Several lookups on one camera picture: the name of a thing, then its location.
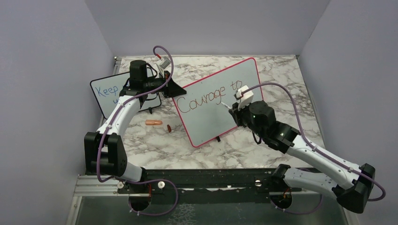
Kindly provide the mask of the red framed whiteboard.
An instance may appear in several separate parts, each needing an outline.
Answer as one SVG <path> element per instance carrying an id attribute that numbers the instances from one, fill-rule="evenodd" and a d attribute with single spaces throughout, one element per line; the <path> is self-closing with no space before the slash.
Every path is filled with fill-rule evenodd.
<path id="1" fill-rule="evenodd" d="M 255 58 L 250 57 L 187 84 L 187 92 L 173 98 L 189 141 L 199 147 L 237 126 L 225 105 L 232 106 L 236 91 L 260 84 Z"/>

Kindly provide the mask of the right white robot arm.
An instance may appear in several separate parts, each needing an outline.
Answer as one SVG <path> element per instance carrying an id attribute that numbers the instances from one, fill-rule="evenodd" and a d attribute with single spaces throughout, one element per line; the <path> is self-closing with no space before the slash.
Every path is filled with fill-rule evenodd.
<path id="1" fill-rule="evenodd" d="M 335 199 L 340 206 L 363 213 L 371 191 L 375 168 L 344 160 L 305 139 L 296 128 L 276 120 L 275 111 L 264 101 L 255 101 L 239 109 L 234 103 L 229 109 L 237 126 L 251 130 L 257 144 L 296 157 L 318 173 L 303 172 L 280 164 L 271 176 L 271 186 L 278 191 L 287 187 L 302 188 Z"/>

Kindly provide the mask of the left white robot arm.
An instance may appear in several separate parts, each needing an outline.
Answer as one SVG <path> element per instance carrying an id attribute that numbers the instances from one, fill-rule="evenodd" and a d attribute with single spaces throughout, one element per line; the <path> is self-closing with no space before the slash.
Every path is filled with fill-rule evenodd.
<path id="1" fill-rule="evenodd" d="M 162 93 L 165 98 L 185 95 L 187 92 L 173 79 L 174 62 L 164 57 L 156 62 L 157 76 L 148 76 L 148 63 L 144 60 L 130 62 L 130 77 L 120 91 L 118 102 L 106 122 L 96 132 L 87 132 L 84 137 L 85 167 L 98 176 L 109 175 L 130 181 L 135 192 L 147 188 L 144 169 L 128 162 L 122 138 L 133 119 L 142 109 L 150 94 Z"/>

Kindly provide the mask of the black framed written whiteboard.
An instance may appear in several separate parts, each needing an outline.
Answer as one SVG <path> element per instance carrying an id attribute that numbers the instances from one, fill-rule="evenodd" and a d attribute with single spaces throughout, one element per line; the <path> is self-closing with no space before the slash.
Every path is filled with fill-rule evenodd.
<path id="1" fill-rule="evenodd" d="M 115 109 L 118 103 L 120 91 L 126 84 L 129 77 L 129 72 L 125 72 L 92 80 L 90 82 L 90 87 L 94 93 L 102 115 L 105 119 L 108 119 Z M 162 102 L 159 94 L 150 94 L 148 95 L 147 100 L 145 101 L 139 112 L 147 110 L 149 108 L 153 109 L 161 105 Z"/>

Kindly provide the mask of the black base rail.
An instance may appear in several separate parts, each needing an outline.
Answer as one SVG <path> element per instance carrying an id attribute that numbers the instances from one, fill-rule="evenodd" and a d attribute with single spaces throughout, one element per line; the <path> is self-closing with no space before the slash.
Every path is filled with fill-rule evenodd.
<path id="1" fill-rule="evenodd" d="M 270 195 L 302 191 L 272 178 L 273 168 L 149 169 L 147 184 L 124 183 L 118 194 L 152 204 L 269 203 Z"/>

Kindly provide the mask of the aluminium frame rail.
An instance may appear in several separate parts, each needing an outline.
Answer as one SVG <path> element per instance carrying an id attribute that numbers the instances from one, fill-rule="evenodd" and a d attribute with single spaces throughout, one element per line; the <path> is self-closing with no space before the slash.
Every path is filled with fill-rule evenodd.
<path id="1" fill-rule="evenodd" d="M 100 183 L 96 176 L 78 176 L 67 225 L 115 225 L 128 212 L 128 194 L 118 193 L 117 181 Z"/>

